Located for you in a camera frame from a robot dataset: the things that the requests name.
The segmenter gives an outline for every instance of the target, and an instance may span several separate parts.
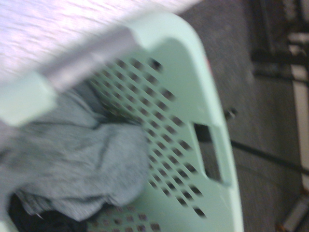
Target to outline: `gray towel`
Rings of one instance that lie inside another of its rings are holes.
[[[126,205],[142,192],[148,175],[145,134],[140,126],[106,120],[72,90],[57,109],[21,129],[19,138],[38,148],[24,155],[48,164],[16,192],[29,214],[57,210],[80,221],[104,203]]]

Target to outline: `carpeted floor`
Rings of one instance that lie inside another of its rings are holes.
[[[255,79],[250,51],[257,44],[249,0],[205,0],[181,15],[198,32],[207,52],[228,122],[240,143],[299,163],[292,85]],[[298,197],[301,177],[234,149],[245,232],[272,232]],[[300,231],[308,231],[303,226]]]

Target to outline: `black cable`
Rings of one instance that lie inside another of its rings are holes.
[[[286,168],[289,168],[291,170],[294,170],[296,172],[299,172],[299,173],[302,173],[304,175],[307,175],[309,176],[309,170],[307,168],[304,168],[303,166],[301,165],[297,165],[297,164],[294,164],[294,163],[290,163],[286,160],[283,160],[283,159],[280,159],[280,158],[277,158],[269,153],[266,153],[266,152],[263,152],[263,151],[260,151],[258,149],[255,149],[255,148],[252,148],[252,147],[249,147],[247,145],[244,145],[244,144],[241,144],[241,143],[238,143],[236,141],[233,141],[231,140],[231,144],[232,144],[232,147],[234,148],[237,148],[237,149],[240,149],[242,151],[246,151],[246,152],[249,152],[250,154],[252,155],[255,155],[255,156],[258,156],[258,157],[261,157],[265,160],[268,160],[270,162],[273,162],[275,164],[278,164],[280,166],[283,166],[283,167],[286,167]]]

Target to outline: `laundry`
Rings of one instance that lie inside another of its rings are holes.
[[[16,195],[11,197],[9,216],[19,232],[86,232],[86,221],[75,221],[57,211],[29,215]]]
[[[123,206],[143,191],[148,146],[141,126],[109,123],[78,92],[61,96],[58,108],[21,128],[15,139],[38,148],[25,150],[24,159],[40,156],[44,164],[15,191],[30,215],[57,210],[82,221],[105,203]]]

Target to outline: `mint green laundry basket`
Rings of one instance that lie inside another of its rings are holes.
[[[88,231],[242,232],[231,144],[198,35],[170,13],[126,28],[139,46],[92,72],[91,83],[107,107],[142,124],[149,178],[135,202],[104,211]],[[196,124],[209,129],[220,180],[206,175]]]

